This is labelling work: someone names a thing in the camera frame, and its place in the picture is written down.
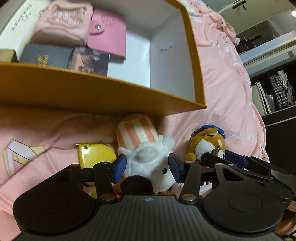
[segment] plush toy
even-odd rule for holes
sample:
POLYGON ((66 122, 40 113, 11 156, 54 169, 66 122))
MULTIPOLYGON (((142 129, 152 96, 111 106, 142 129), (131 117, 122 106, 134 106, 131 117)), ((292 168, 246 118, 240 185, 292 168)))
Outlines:
POLYGON ((152 184, 153 193, 169 190, 175 183, 168 167, 168 156, 173 153, 174 140, 169 136, 158 135, 152 121, 143 114, 132 114, 124 118, 117 125, 116 134, 118 155, 124 153, 127 157, 123 177, 135 176, 122 183, 123 189, 132 193, 134 186, 139 193, 142 186, 143 193, 150 193, 145 181, 147 179, 152 184))
POLYGON ((189 153, 185 156, 185 161, 202 164, 201 156, 207 152, 224 158, 225 150, 224 131, 214 125, 205 125, 191 135, 189 153))

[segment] yellow pouch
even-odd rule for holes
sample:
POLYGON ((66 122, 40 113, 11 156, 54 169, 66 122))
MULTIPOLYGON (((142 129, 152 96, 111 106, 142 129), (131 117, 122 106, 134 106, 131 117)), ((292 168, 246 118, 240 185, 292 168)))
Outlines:
POLYGON ((79 144, 78 158, 81 168, 90 168, 99 162, 114 162, 116 154, 104 144, 79 144))

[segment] cardboard box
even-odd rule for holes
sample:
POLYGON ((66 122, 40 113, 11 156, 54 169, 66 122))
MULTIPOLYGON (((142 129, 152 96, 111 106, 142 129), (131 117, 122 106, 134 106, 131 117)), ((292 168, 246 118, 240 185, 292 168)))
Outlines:
MULTIPOLYGON (((9 18, 7 12, 12 1, 8 2, 10 7, 6 7, 7 3, 0 9, 0 15, 5 12, 6 16, 0 22, 9 18)), ((0 103, 100 114, 144 112, 162 116, 206 107, 194 34, 181 3, 177 0, 91 0, 91 3, 94 8, 126 18, 126 60, 110 60, 107 77, 52 67, 41 69, 37 65, 0 64, 4 76, 0 80, 4 88, 0 103)))
POLYGON ((0 62, 18 62, 15 50, 0 49, 0 62))

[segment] orange and white stripes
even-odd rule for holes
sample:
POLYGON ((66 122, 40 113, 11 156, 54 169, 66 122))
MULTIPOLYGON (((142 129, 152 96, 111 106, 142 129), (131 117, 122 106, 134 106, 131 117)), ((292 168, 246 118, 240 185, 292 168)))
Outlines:
POLYGON ((156 142, 158 133, 147 115, 132 114, 124 118, 116 128, 118 146, 133 151, 142 142, 156 142))

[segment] pink bedsheet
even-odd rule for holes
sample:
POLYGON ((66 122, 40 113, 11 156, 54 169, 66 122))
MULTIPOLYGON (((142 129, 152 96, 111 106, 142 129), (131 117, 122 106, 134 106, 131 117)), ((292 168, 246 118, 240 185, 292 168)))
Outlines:
MULTIPOLYGON (((233 42, 233 29, 200 0, 182 0, 192 26, 205 86, 207 109, 154 120, 171 135, 184 158, 193 131, 214 124, 225 131, 229 150, 268 160, 265 127, 252 103, 250 79, 233 42)), ((78 162, 76 143, 109 143, 122 117, 0 106, 0 240, 19 234, 12 216, 16 198, 49 176, 78 162)))

